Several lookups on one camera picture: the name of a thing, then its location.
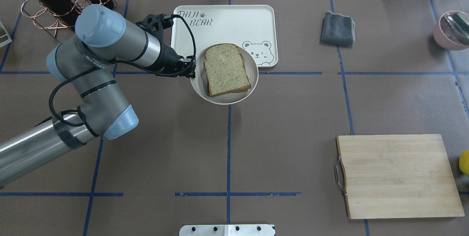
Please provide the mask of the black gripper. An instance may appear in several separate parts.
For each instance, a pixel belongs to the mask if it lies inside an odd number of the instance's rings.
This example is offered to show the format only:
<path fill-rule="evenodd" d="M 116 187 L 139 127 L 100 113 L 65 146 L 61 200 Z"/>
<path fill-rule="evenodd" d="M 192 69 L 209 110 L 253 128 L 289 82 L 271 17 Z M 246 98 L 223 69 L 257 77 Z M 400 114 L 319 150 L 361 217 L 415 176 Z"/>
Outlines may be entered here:
<path fill-rule="evenodd" d="M 163 48 L 159 56 L 159 65 L 159 72 L 161 74 L 180 74 L 180 76 L 184 76 L 189 79 L 195 79 L 196 77 L 196 56 L 182 58 L 167 44 L 163 44 Z"/>

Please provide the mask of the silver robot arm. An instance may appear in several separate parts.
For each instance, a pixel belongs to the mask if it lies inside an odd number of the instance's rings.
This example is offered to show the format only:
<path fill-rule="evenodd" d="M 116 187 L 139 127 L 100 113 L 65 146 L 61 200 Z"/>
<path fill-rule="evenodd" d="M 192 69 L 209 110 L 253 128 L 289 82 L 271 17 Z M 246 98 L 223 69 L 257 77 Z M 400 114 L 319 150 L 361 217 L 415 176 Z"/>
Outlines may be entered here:
<path fill-rule="evenodd" d="M 101 4 L 82 10 L 75 34 L 47 56 L 60 80 L 48 99 L 51 117 L 1 144 L 1 187 L 103 136 L 114 140 L 139 118 L 108 67 L 128 64 L 163 77 L 195 77 L 196 53 L 183 57 L 165 44 L 178 14 L 148 15 L 135 24 Z"/>

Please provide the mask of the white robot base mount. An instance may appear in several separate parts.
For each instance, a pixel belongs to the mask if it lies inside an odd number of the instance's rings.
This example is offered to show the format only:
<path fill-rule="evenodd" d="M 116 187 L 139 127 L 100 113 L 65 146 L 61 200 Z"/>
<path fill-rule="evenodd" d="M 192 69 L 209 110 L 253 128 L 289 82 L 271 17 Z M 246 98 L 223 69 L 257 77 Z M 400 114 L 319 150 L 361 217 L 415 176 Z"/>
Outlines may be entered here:
<path fill-rule="evenodd" d="M 179 236 L 275 236 L 270 224 L 184 225 Z"/>

